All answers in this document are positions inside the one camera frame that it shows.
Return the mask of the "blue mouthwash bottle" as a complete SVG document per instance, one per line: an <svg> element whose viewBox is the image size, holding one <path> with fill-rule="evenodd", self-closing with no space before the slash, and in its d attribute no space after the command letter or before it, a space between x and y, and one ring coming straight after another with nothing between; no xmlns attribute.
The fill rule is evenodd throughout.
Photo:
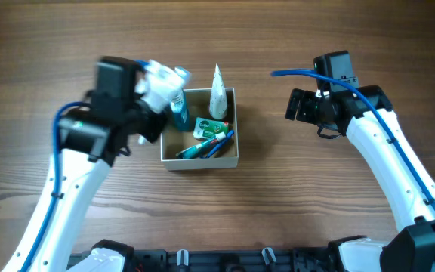
<svg viewBox="0 0 435 272"><path fill-rule="evenodd" d="M174 125L178 131L189 131L190 114L184 90L181 89L170 103Z"/></svg>

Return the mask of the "small toothpaste tube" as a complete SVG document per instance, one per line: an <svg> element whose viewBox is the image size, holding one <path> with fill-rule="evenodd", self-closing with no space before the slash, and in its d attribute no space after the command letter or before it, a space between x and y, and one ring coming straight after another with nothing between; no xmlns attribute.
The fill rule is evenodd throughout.
<svg viewBox="0 0 435 272"><path fill-rule="evenodd" d="M216 134L206 141L180 151L176 154L176 157L178 159L195 159L196 157L202 155L205 151L210 150L212 147L220 143L226 136L227 134L224 132Z"/></svg>

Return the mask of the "green soap box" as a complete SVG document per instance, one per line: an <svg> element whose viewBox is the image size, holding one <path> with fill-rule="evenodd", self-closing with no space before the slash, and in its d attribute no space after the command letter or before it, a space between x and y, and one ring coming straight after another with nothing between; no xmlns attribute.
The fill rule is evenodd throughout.
<svg viewBox="0 0 435 272"><path fill-rule="evenodd" d="M227 134L230 130L228 122L217 121L213 119L196 118L193 137L197 140L207 140L216 134L223 132Z"/></svg>

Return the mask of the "white cream tube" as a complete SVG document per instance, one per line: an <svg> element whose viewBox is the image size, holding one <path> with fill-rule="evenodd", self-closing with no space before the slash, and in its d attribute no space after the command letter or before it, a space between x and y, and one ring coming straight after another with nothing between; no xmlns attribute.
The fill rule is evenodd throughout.
<svg viewBox="0 0 435 272"><path fill-rule="evenodd" d="M222 120L227 115L227 93L219 66L215 65L211 87L209 113L212 118Z"/></svg>

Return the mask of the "blue disposable razor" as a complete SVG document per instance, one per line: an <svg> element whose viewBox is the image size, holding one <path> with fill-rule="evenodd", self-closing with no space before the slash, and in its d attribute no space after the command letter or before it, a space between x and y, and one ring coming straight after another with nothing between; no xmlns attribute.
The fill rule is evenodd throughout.
<svg viewBox="0 0 435 272"><path fill-rule="evenodd" d="M215 145L209 152L207 155L205 156L201 156L202 159L207 159L207 158L211 158L217 151L219 151L231 138L232 136L234 136L235 131L231 130L227 133L227 136L220 141L217 145Z"/></svg>

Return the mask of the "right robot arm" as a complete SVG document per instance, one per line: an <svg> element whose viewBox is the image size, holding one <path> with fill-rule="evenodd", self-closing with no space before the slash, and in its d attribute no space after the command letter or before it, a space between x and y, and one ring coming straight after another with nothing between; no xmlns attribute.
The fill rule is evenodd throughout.
<svg viewBox="0 0 435 272"><path fill-rule="evenodd" d="M435 182L402 133L377 85L315 92L293 89L285 117L331 129L361 153L389 202L398 234L390 241L349 236L298 251L322 271L435 271Z"/></svg>

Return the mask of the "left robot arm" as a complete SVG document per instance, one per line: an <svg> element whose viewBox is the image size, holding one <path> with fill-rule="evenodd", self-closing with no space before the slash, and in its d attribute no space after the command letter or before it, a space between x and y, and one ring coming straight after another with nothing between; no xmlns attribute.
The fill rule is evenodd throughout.
<svg viewBox="0 0 435 272"><path fill-rule="evenodd" d="M53 153L42 195L6 271L65 271L88 207L115 158L127 156L128 137L154 142L165 126L173 91L91 91L89 102L57 112Z"/></svg>

